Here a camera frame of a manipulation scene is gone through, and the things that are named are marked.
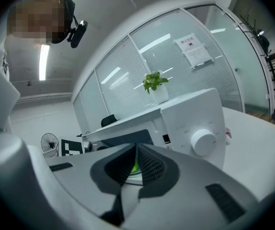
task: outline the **white counter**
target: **white counter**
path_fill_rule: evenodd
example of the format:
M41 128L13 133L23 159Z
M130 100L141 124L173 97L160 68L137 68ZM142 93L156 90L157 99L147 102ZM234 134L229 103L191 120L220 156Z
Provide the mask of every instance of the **white counter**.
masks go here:
M228 138L223 171L259 200L275 191L275 125L223 108Z

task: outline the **white knob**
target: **white knob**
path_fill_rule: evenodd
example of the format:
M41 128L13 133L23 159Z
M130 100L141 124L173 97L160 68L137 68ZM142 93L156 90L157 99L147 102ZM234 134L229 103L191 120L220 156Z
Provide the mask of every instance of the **white knob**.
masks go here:
M214 150L216 136L208 129L200 129L192 135L191 146L197 155L206 156Z

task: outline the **glass panel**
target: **glass panel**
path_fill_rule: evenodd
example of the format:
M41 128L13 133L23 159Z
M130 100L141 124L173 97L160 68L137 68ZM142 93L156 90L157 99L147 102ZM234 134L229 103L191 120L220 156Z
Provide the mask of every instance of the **glass panel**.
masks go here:
M116 119L155 105L142 86L147 69L129 38L113 49L96 73L108 111Z
M261 63L246 36L234 21L215 6L187 9L212 31L229 63L236 68L244 90L245 109L269 113L266 80Z
M195 69L174 42L194 33L213 58ZM242 111L240 92L222 51L200 24L183 11L166 14L132 35L151 71L162 70L170 80L165 86L170 98L201 89L216 88L222 105Z
M79 124L82 134L85 135L85 134L91 133L92 130L91 130L91 127L89 125L89 122L86 118L86 115L85 115L85 112L83 109L80 93L78 94L77 98L75 99L73 105L74 105L75 114L76 114L77 121L78 121L78 124Z
M101 128L101 121L108 117L108 112L104 106L100 89L93 73L81 89L81 98L86 116L93 131Z

